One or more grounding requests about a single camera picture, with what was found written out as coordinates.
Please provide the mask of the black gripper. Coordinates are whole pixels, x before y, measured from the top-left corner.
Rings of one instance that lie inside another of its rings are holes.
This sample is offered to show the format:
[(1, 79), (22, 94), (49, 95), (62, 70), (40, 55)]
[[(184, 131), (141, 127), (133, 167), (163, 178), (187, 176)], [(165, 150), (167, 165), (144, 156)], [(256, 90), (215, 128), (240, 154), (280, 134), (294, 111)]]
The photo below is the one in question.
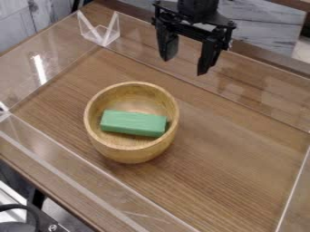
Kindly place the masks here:
[(152, 24), (156, 29), (161, 59), (169, 61), (177, 52), (177, 35), (201, 43), (197, 75), (208, 72), (221, 52), (221, 42), (229, 43), (235, 23), (217, 12), (219, 0), (155, 0)]

